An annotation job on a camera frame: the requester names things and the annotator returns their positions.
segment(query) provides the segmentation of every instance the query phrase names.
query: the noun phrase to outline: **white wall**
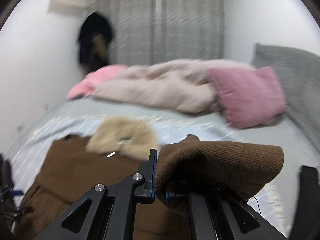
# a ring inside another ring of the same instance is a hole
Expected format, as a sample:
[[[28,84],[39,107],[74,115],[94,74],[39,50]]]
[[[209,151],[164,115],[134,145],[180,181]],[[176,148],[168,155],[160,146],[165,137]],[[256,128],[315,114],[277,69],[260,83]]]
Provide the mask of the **white wall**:
[[[224,57],[251,61],[254,43],[320,55],[320,29],[301,0],[225,0]]]
[[[77,63],[83,11],[22,0],[0,31],[0,151],[83,78]]]

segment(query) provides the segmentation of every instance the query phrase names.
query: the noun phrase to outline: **curtain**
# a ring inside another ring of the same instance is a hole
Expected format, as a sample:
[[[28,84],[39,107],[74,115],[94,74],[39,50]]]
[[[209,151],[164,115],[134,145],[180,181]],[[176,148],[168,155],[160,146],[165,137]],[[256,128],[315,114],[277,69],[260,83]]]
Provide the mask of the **curtain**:
[[[223,0],[98,0],[96,8],[115,32],[112,64],[223,57]]]

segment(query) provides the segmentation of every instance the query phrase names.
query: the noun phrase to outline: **silver bolt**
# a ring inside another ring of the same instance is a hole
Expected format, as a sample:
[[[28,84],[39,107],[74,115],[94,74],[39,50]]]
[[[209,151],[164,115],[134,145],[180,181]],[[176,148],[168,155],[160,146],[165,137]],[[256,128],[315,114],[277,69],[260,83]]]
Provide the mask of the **silver bolt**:
[[[97,185],[94,186],[94,189],[96,191],[102,191],[102,190],[104,190],[104,185],[103,184],[97,184]]]
[[[132,175],[132,178],[135,179],[135,180],[139,180],[142,178],[142,175],[140,173],[135,173]]]
[[[227,188],[226,184],[223,184],[223,183],[218,183],[216,187],[218,190],[221,190],[221,191]]]

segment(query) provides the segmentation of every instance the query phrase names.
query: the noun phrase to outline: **brown garment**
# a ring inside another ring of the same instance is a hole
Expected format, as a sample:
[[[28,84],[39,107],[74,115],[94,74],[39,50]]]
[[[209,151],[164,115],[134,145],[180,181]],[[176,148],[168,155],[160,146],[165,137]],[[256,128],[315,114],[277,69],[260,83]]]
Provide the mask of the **brown garment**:
[[[90,138],[70,135],[54,141],[22,205],[31,205],[15,227],[17,239],[31,240],[70,205],[98,183],[113,185],[137,172],[140,161],[115,154],[110,158],[86,152]],[[134,239],[189,239],[185,217],[166,208],[159,200],[138,204]]]
[[[156,193],[163,201],[161,188],[180,165],[185,173],[205,184],[222,182],[248,200],[278,175],[283,162],[283,150],[278,146],[200,141],[189,134],[179,143],[161,148],[156,166]]]

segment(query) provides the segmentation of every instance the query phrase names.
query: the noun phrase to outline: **pink blanket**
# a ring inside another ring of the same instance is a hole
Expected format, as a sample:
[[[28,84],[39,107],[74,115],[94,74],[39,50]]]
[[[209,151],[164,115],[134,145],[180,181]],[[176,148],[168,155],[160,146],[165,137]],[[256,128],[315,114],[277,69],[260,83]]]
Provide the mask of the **pink blanket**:
[[[153,66],[132,66],[113,80],[97,85],[93,96],[196,114],[216,111],[216,92],[209,84],[208,67],[249,69],[229,60],[173,60]]]
[[[97,85],[103,81],[115,78],[115,76],[122,70],[127,69],[125,65],[110,65],[95,72],[91,72],[84,80],[76,84],[68,93],[67,99],[72,99],[78,96],[89,96],[96,89]]]

